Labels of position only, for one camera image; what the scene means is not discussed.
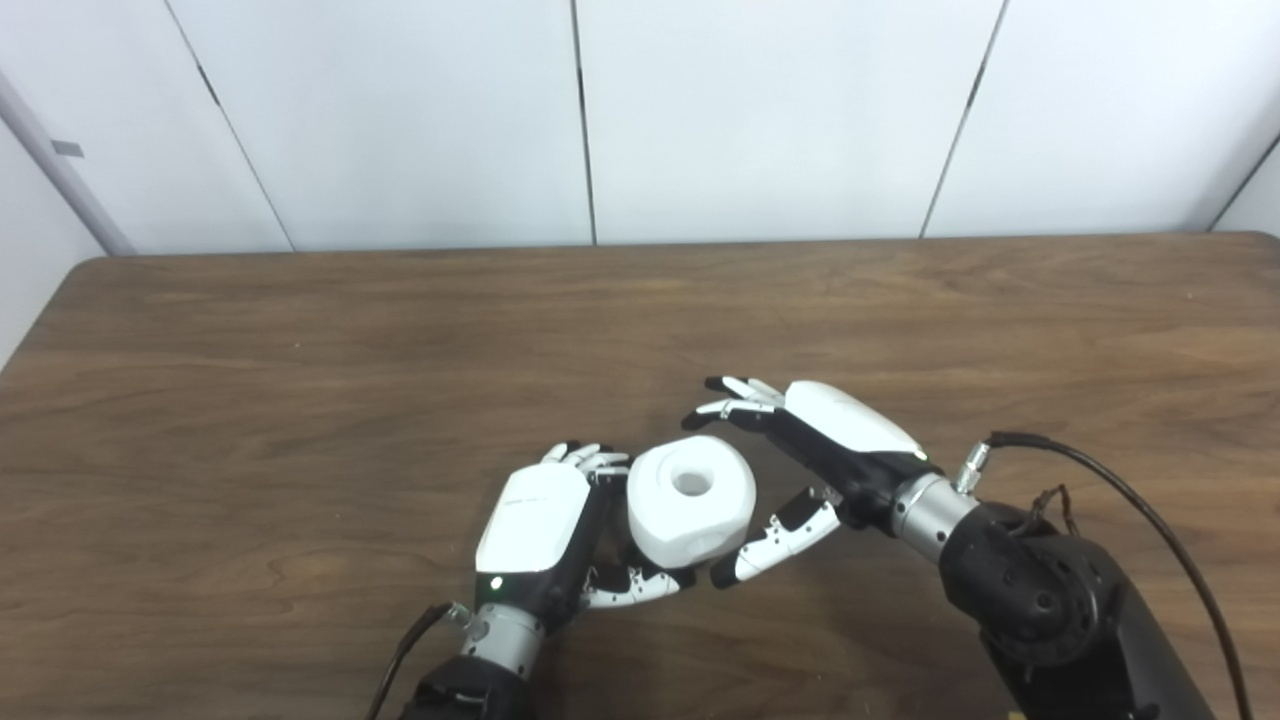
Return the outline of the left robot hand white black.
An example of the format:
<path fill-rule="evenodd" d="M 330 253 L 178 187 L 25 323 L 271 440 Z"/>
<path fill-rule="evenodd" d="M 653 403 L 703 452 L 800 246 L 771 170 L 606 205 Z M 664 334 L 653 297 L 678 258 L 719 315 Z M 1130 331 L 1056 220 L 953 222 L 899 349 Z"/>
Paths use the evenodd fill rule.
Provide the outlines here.
<path fill-rule="evenodd" d="M 632 462 L 609 445 L 568 441 L 513 471 L 477 544 L 475 603 L 522 611 L 552 635 L 585 610 L 695 587 L 695 569 L 663 568 L 613 529 Z"/>

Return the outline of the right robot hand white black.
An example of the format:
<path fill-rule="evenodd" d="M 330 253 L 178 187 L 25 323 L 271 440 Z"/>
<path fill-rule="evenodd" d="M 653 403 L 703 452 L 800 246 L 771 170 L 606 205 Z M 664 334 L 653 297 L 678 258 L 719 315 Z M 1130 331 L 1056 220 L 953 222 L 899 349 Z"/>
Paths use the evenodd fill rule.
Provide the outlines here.
<path fill-rule="evenodd" d="M 808 551 L 841 527 L 893 532 L 902 495 L 941 470 L 902 428 L 851 395 L 817 380 L 778 391 L 755 378 L 714 375 L 707 388 L 724 398 L 694 409 L 681 421 L 699 430 L 713 421 L 764 436 L 824 482 L 771 514 L 732 553 L 710 566 L 713 587 L 727 589 Z"/>

